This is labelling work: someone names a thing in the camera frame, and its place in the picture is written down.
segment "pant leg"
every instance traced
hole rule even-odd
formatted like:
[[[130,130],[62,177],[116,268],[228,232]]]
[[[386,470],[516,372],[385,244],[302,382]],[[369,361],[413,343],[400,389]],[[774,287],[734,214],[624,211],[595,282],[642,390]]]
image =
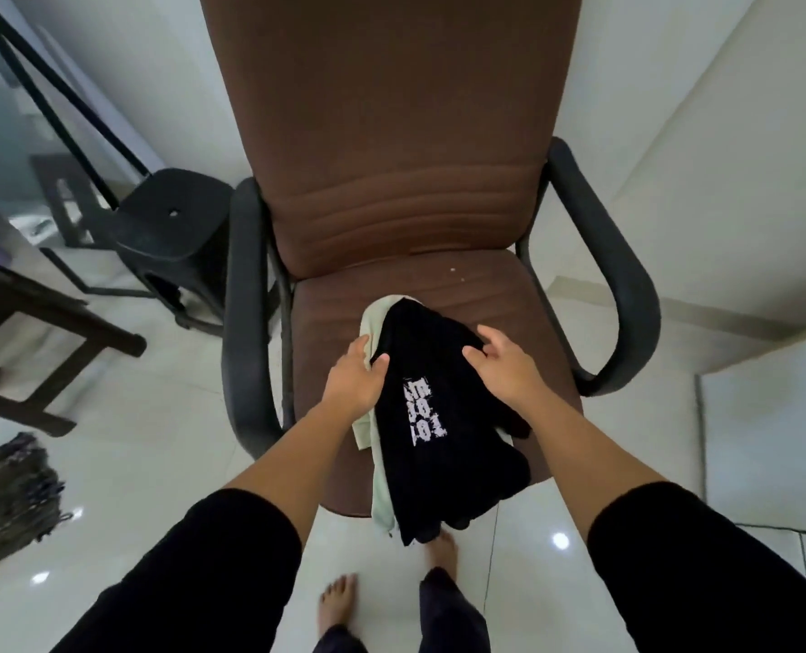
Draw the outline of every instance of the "pant leg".
[[[484,616],[469,604],[451,576],[433,569],[421,582],[419,653],[490,653]]]
[[[366,647],[343,625],[335,625],[318,640],[312,653],[366,653]]]

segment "brown cushion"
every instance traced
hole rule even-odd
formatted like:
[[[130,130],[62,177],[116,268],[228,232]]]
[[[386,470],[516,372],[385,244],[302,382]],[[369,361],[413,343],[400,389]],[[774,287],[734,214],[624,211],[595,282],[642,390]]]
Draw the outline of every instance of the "brown cushion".
[[[364,309],[392,293],[409,295],[473,328],[504,331],[530,353],[542,378],[581,410],[566,355],[523,263],[506,250],[445,251],[389,259],[307,279],[297,285],[292,312],[294,409],[298,417],[321,400],[327,373],[357,337]],[[550,477],[536,438],[516,439],[533,482]],[[368,516],[372,455],[345,436],[324,492],[325,507],[346,516]]]
[[[527,228],[581,0],[201,2],[294,277]]]

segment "chair armrest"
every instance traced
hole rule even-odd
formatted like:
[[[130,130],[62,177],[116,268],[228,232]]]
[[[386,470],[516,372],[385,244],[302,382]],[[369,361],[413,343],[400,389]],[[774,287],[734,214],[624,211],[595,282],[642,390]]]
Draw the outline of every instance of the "chair armrest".
[[[228,281],[224,307],[222,382],[230,425],[258,458],[282,437],[269,383],[269,316],[265,204],[254,178],[230,199]]]
[[[659,298],[644,266],[581,174],[569,145],[558,137],[551,141],[546,167],[557,196],[615,297],[619,330],[611,358],[595,376],[580,366],[573,368],[582,396],[610,394],[632,380],[654,354],[659,341]]]

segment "light green garment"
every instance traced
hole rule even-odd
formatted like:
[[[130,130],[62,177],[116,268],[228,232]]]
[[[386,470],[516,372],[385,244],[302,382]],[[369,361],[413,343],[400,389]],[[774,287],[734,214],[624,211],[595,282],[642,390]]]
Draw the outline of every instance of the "light green garment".
[[[364,363],[370,367],[370,360],[378,347],[378,338],[382,333],[382,325],[388,310],[407,295],[386,295],[380,297],[369,307],[364,309],[364,316],[360,319],[360,335],[370,335],[364,350]],[[363,417],[352,424],[354,439],[357,448],[363,451],[372,447],[372,521],[386,532],[392,531],[397,525],[394,518],[394,506],[391,504],[391,492],[388,489],[388,479],[385,475],[385,461],[382,459],[382,445],[378,442],[378,425],[376,424],[376,411],[370,410]],[[497,429],[499,437],[507,444],[512,444],[512,438]]]

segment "forearm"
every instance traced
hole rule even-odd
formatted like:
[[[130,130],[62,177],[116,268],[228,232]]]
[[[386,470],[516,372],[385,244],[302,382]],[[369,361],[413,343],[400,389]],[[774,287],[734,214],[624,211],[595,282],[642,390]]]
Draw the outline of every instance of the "forearm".
[[[351,427],[346,408],[322,401],[226,487],[248,490],[273,503],[288,516],[305,545],[324,483]]]
[[[543,385],[520,414],[539,440],[585,540],[596,516],[622,494],[646,483],[666,481]]]

